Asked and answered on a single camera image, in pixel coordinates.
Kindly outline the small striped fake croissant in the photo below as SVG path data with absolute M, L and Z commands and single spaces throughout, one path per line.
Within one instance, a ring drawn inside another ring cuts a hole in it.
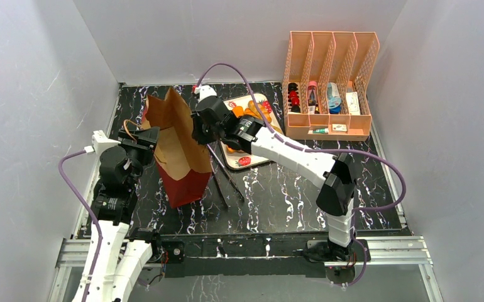
M 261 113 L 263 113 L 265 119 L 269 123 L 272 122 L 272 117 L 271 117 L 272 108 L 270 107 L 270 104 L 268 103 L 268 101 L 259 102 L 257 103 L 257 105 L 255 105 L 254 101 L 248 102 L 247 108 L 245 109 L 246 115 L 251 115 L 251 116 L 254 116 L 255 118 L 259 118 L 262 120 Z

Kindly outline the red brown paper bag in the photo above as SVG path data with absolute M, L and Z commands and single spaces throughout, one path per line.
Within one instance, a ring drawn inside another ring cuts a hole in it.
M 163 99 L 148 95 L 141 123 L 123 121 L 124 132 L 130 137 L 128 123 L 140 130 L 159 127 L 153 155 L 170 207 L 200 200 L 211 178 L 211 159 L 206 147 L 192 138 L 191 110 L 183 97 L 173 87 Z

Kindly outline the metal tongs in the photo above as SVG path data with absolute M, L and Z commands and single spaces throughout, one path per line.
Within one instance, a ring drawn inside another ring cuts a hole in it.
M 209 155 L 214 159 L 216 164 L 219 166 L 220 170 L 224 174 L 225 178 L 227 179 L 228 183 L 230 186 L 234 189 L 235 193 L 238 196 L 238 203 L 243 204 L 245 202 L 245 197 L 243 196 L 243 193 L 241 190 L 237 187 L 236 182 L 234 181 L 233 177 L 227 170 L 226 166 L 223 164 L 221 159 L 217 156 L 215 151 L 212 149 L 210 145 L 206 145 Z M 220 186 L 220 183 L 218 181 L 218 176 L 216 175 L 216 172 L 212 171 L 212 179 L 214 180 L 215 187 L 217 189 L 217 192 L 219 194 L 219 198 L 221 201 L 221 211 L 227 212 L 229 210 L 229 205 L 226 202 L 226 198 L 224 197 L 224 194 L 222 192 L 222 187 Z

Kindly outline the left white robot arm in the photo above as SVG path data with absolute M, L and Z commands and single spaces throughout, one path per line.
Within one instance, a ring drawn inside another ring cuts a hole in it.
M 94 186 L 91 239 L 84 270 L 74 301 L 127 301 L 140 272 L 163 254 L 153 231 L 126 234 L 138 200 L 136 188 L 144 168 L 151 164 L 160 134 L 159 127 L 120 131 L 113 140 L 99 130 L 92 146 L 99 158 L 99 178 Z

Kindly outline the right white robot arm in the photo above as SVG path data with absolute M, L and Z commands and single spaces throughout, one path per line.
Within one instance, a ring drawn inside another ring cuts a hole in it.
M 309 244 L 302 255 L 311 261 L 348 261 L 353 243 L 353 203 L 357 181 L 353 158 L 311 149 L 268 129 L 251 115 L 237 117 L 219 97 L 206 96 L 192 110 L 192 138 L 201 145 L 221 141 L 229 148 L 274 161 L 319 188 L 316 205 L 327 216 L 326 243 Z

